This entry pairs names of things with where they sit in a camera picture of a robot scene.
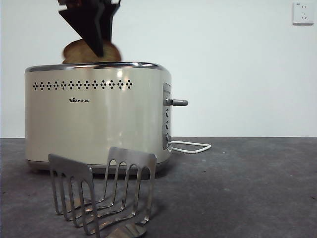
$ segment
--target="control panel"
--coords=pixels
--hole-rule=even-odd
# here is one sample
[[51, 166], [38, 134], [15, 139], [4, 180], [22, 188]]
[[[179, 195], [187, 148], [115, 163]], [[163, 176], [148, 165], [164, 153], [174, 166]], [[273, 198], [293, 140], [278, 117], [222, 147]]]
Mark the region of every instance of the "control panel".
[[162, 142], [163, 150], [171, 146], [171, 86], [167, 83], [163, 85], [163, 125], [162, 125]]

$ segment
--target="wall socket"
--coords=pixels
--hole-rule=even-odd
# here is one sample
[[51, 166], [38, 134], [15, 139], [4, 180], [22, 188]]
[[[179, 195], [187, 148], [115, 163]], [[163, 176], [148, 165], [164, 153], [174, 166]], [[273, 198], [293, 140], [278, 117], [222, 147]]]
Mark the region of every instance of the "wall socket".
[[315, 5], [313, 2], [293, 3], [293, 24], [313, 24]]

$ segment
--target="bread slice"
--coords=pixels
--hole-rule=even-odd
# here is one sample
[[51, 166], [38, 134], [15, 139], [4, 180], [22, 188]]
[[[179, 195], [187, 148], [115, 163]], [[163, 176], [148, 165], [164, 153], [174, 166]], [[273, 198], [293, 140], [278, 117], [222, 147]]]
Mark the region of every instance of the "bread slice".
[[121, 61], [121, 55], [117, 47], [104, 40], [104, 56], [98, 57], [90, 49], [84, 40], [70, 43], [64, 49], [63, 63], [94, 63], [94, 62], [117, 62]]

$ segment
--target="white cable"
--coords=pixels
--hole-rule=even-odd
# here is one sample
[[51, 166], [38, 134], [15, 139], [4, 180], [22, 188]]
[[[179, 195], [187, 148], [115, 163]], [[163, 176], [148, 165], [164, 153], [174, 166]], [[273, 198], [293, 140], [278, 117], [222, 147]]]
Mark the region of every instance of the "white cable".
[[172, 144], [184, 144], [184, 145], [198, 145], [198, 146], [204, 146], [204, 148], [199, 149], [199, 150], [182, 150], [182, 149], [178, 149], [178, 148], [174, 148], [172, 147], [172, 150], [178, 151], [178, 152], [182, 152], [185, 154], [197, 154], [200, 152], [203, 152], [205, 150], [208, 150], [209, 148], [211, 148], [211, 145], [209, 144], [201, 144], [201, 143], [194, 143], [194, 142], [185, 142], [185, 141], [171, 141]]

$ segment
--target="dark gray surface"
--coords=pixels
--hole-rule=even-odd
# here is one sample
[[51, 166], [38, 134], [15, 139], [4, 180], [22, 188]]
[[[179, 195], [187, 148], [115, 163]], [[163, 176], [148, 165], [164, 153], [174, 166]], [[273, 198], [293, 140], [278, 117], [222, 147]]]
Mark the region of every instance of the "dark gray surface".
[[[213, 148], [174, 153], [157, 174], [144, 237], [317, 237], [317, 138], [182, 140]], [[30, 171], [24, 146], [1, 140], [1, 237], [87, 237], [55, 214], [49, 174]]]

